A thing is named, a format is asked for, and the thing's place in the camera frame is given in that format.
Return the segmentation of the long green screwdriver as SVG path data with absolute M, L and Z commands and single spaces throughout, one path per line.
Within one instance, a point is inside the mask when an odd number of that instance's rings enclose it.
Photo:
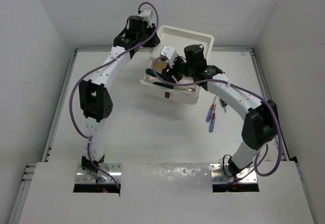
M 153 84 L 156 86 L 160 86 L 167 89 L 174 89 L 174 90 L 182 90 L 182 91 L 189 91 L 189 92 L 195 92 L 196 90 L 195 88 L 188 87 L 188 86 L 172 86 L 162 82 L 153 82 Z

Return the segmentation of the green stubby screwdriver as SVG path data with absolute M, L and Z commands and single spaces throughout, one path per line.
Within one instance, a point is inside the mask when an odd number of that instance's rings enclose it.
M 147 69 L 145 70 L 145 74 L 146 74 L 146 75 L 149 75 L 149 76 L 151 76 L 151 77 L 156 77 L 156 75 L 155 75 L 155 73 L 154 73 L 154 70 L 153 70 L 153 69 L 150 69 L 150 68 L 147 68 Z

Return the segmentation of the white drawer cabinet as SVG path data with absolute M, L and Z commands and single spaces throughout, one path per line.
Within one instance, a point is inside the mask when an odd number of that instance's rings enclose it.
M 174 85 L 183 77 L 198 82 L 218 73 L 208 64 L 214 38 L 211 35 L 163 25 L 158 30 L 160 43 L 150 52 L 154 77 Z

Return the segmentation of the white drawer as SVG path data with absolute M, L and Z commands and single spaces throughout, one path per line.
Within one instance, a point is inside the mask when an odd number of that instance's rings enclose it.
M 140 80 L 142 90 L 159 98 L 171 100 L 178 103 L 195 105 L 198 101 L 201 88 L 198 85 L 171 86 L 162 83 L 149 72 L 153 68 L 153 62 L 145 69 L 145 76 Z

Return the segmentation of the short green screwdriver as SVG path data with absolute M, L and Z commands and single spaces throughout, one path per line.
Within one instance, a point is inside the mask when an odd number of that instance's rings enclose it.
M 219 100 L 220 101 L 220 104 L 224 110 L 224 113 L 226 113 L 226 107 L 227 107 L 227 103 L 225 101 L 223 101 L 222 99 Z

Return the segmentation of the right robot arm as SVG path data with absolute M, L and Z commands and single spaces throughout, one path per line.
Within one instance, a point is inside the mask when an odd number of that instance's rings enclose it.
M 277 106 L 272 100 L 233 84 L 220 68 L 208 65 L 202 45 L 189 45 L 184 48 L 184 57 L 176 49 L 164 46 L 160 59 L 167 62 L 160 81 L 170 86 L 181 86 L 180 80 L 189 77 L 193 85 L 216 95 L 232 107 L 243 119 L 242 143 L 229 158 L 228 172 L 236 177 L 247 168 L 259 150 L 272 141 L 280 132 Z

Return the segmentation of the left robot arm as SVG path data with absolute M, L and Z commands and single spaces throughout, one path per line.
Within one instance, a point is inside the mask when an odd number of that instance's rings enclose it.
M 82 156 L 83 168 L 97 173 L 97 167 L 104 161 L 105 123 L 113 109 L 109 89 L 114 79 L 139 50 L 139 44 L 152 48 L 159 43 L 155 24 L 151 22 L 150 17 L 130 16 L 127 26 L 114 39 L 110 54 L 104 62 L 108 65 L 79 84 L 80 107 L 85 117 L 86 135 L 92 137 Z

